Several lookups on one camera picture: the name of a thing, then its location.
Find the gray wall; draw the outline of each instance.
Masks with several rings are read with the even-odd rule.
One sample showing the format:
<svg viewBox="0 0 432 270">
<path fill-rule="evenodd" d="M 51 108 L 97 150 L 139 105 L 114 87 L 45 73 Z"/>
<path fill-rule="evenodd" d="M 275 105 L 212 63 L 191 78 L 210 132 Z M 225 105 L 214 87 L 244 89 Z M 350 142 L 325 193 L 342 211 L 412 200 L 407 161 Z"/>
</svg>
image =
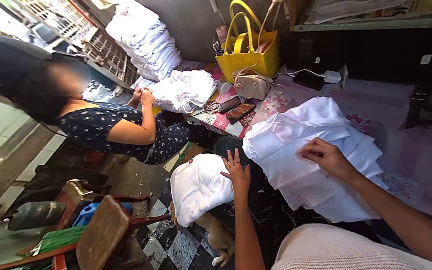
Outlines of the gray wall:
<svg viewBox="0 0 432 270">
<path fill-rule="evenodd" d="M 216 27 L 223 22 L 218 13 L 213 12 L 209 0 L 137 0 L 145 7 L 157 13 L 162 22 L 167 25 L 169 33 L 176 39 L 176 47 L 181 51 L 184 60 L 216 62 L 212 47 L 213 37 L 216 39 Z M 271 0 L 245 0 L 256 16 L 263 22 Z M 231 23 L 229 6 L 231 0 L 216 0 L 226 23 Z M 265 29 L 273 28 L 276 6 L 269 15 Z M 242 11 L 241 7 L 235 8 L 235 13 Z M 239 30 L 242 32 L 242 19 L 238 19 Z M 279 29 L 280 37 L 289 34 L 289 21 L 285 19 L 284 8 L 281 5 L 275 29 Z"/>
</svg>

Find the white fabric pile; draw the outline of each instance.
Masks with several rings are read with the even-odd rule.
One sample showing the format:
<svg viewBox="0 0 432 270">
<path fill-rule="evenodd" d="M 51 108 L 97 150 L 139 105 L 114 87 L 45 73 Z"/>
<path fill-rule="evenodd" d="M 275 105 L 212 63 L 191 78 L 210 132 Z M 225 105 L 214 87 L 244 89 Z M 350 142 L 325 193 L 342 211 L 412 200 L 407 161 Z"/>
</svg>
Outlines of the white fabric pile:
<svg viewBox="0 0 432 270">
<path fill-rule="evenodd" d="M 149 86 L 156 99 L 155 106 L 180 114 L 204 107 L 217 88 L 211 74 L 204 70 L 173 70 L 170 77 Z"/>
<path fill-rule="evenodd" d="M 304 24 L 327 21 L 396 7 L 405 0 L 316 0 Z"/>
<path fill-rule="evenodd" d="M 356 191 L 296 154 L 315 137 L 338 146 L 358 171 L 387 189 L 377 177 L 383 171 L 376 159 L 383 153 L 374 138 L 353 128 L 330 97 L 312 98 L 254 124 L 243 139 L 243 150 L 291 209 L 314 209 L 333 223 L 378 219 Z"/>
<path fill-rule="evenodd" d="M 199 154 L 179 165 L 171 175 L 171 195 L 177 223 L 188 227 L 204 213 L 234 200 L 233 184 L 223 159 L 214 154 Z"/>
<path fill-rule="evenodd" d="M 138 74 L 155 81 L 168 77 L 181 62 L 175 39 L 159 15 L 135 0 L 119 0 L 106 32 L 131 57 Z"/>
</svg>

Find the beige handbag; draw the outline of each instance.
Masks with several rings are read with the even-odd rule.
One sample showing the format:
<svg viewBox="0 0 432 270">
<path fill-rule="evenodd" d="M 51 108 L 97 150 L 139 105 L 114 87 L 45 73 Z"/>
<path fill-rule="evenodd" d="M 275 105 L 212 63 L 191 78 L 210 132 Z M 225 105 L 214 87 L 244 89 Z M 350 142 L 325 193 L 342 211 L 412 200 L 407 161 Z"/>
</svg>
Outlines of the beige handbag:
<svg viewBox="0 0 432 270">
<path fill-rule="evenodd" d="M 236 70 L 233 72 L 233 77 L 235 78 L 234 89 L 236 89 L 238 96 L 262 101 L 271 88 L 278 87 L 283 89 L 281 92 L 274 90 L 277 94 L 281 94 L 284 91 L 283 85 L 273 83 L 271 78 L 262 75 L 254 69 L 247 69 L 242 74 L 239 74 L 240 71 Z"/>
</svg>

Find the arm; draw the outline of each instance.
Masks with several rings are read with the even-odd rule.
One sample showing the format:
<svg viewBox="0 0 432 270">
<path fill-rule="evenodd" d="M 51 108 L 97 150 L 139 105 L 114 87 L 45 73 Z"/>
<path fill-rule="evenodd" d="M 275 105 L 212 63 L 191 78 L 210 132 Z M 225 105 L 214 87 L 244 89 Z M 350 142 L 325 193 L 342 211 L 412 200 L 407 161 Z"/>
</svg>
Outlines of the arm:
<svg viewBox="0 0 432 270">
<path fill-rule="evenodd" d="M 416 255 L 432 261 L 431 219 L 364 177 L 337 146 L 314 138 L 299 153 L 354 188 Z"/>
<path fill-rule="evenodd" d="M 229 173 L 222 175 L 231 179 L 234 190 L 234 209 L 236 214 L 236 269 L 237 270 L 263 270 L 265 263 L 255 226 L 248 208 L 248 190 L 251 181 L 249 165 L 243 170 L 240 163 L 238 149 L 231 156 L 227 151 L 227 159 L 223 158 L 224 165 Z"/>
<path fill-rule="evenodd" d="M 141 95 L 142 124 L 133 124 L 127 120 L 120 120 L 107 134 L 107 141 L 131 144 L 148 145 L 156 140 L 156 120 L 153 115 L 155 98 L 153 91 L 148 90 Z"/>
</svg>

